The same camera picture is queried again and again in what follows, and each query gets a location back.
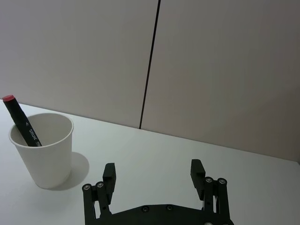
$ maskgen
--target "screw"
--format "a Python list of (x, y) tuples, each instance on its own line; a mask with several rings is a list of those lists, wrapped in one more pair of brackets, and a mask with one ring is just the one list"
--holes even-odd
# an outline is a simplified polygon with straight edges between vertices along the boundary
[(97, 184), (97, 187), (98, 187), (98, 188), (101, 188), (101, 187), (103, 187), (103, 186), (104, 186), (104, 183), (103, 183), (103, 182), (100, 182), (100, 183)]
[(86, 185), (83, 187), (84, 190), (89, 190), (89, 188), (90, 188), (90, 185)]
[(145, 205), (142, 207), (143, 212), (149, 212), (149, 206)]
[(225, 184), (226, 181), (224, 179), (219, 179), (220, 184)]
[(169, 211), (171, 211), (171, 210), (173, 210), (173, 206), (171, 206), (171, 205), (167, 205), (167, 210), (169, 210)]
[(211, 182), (212, 182), (212, 178), (210, 178), (210, 177), (206, 178), (205, 180), (206, 180), (206, 182), (208, 182), (208, 183), (211, 183)]

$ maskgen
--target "cup rim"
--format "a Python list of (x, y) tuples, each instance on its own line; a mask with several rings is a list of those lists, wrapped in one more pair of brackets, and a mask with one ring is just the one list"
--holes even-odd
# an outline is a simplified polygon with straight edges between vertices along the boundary
[(43, 148), (48, 148), (48, 147), (50, 147), (50, 146), (53, 146), (53, 145), (55, 145), (55, 144), (58, 144), (58, 143), (60, 143), (60, 142), (62, 142), (62, 141), (64, 141), (64, 140), (66, 140), (66, 139), (72, 134), (72, 132), (73, 132), (73, 130), (74, 130), (74, 122), (71, 120), (71, 118), (70, 118), (69, 116), (66, 116), (66, 115), (63, 115), (63, 114), (60, 114), (60, 113), (43, 112), (43, 113), (38, 113), (38, 114), (31, 115), (31, 116), (28, 117), (28, 119), (29, 119), (30, 117), (33, 117), (33, 116), (45, 115), (45, 114), (55, 114), (55, 115), (60, 115), (60, 116), (63, 116), (63, 117), (65, 117), (65, 118), (67, 118), (67, 119), (71, 122), (71, 124), (72, 124), (72, 127), (71, 127), (70, 132), (69, 132), (63, 139), (59, 140), (58, 142), (54, 142), (54, 143), (49, 144), (49, 145), (42, 145), (42, 146), (32, 147), (32, 146), (26, 146), (26, 145), (18, 144), (17, 142), (15, 142), (15, 141), (12, 139), (12, 137), (11, 137), (11, 132), (12, 132), (13, 128), (16, 127), (16, 125), (14, 124), (14, 125), (10, 128), (9, 133), (8, 133), (8, 137), (9, 137), (10, 142), (11, 142), (13, 145), (15, 145), (15, 146), (22, 147), (22, 148), (26, 148), (26, 149), (37, 149), (37, 148), (43, 149)]

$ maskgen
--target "white paper cup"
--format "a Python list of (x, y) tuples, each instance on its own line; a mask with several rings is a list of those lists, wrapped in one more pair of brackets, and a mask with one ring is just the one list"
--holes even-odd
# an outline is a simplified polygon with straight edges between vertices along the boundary
[(14, 125), (9, 139), (15, 145), (34, 182), (40, 188), (62, 184), (71, 172), (72, 132), (69, 117), (42, 113), (28, 117), (42, 146), (29, 147)]

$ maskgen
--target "red marker cap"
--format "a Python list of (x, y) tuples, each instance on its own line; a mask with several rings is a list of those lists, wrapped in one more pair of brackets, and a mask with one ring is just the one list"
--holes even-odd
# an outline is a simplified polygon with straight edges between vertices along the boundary
[(2, 98), (3, 102), (8, 102), (15, 99), (15, 97), (13, 95), (7, 95), (5, 97)]

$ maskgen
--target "black vertical line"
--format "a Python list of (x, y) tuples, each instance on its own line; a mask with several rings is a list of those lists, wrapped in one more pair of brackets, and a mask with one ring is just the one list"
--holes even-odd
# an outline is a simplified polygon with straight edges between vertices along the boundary
[(141, 127), (142, 127), (142, 120), (143, 120), (144, 107), (145, 107), (146, 94), (147, 94), (148, 81), (149, 81), (149, 74), (150, 74), (151, 61), (152, 61), (152, 54), (153, 54), (153, 48), (154, 48), (154, 42), (155, 42), (156, 27), (158, 26), (159, 7), (160, 7), (160, 0), (158, 0), (157, 10), (156, 10), (156, 17), (155, 17), (155, 24), (154, 24), (153, 38), (152, 38), (151, 51), (150, 51), (150, 58), (149, 58), (149, 64), (148, 64), (148, 72), (147, 72), (147, 79), (146, 79), (146, 86), (145, 86), (144, 100), (143, 100), (143, 102), (142, 102), (142, 113), (141, 113), (141, 120), (140, 120), (140, 127), (139, 127), (139, 129), (141, 129)]

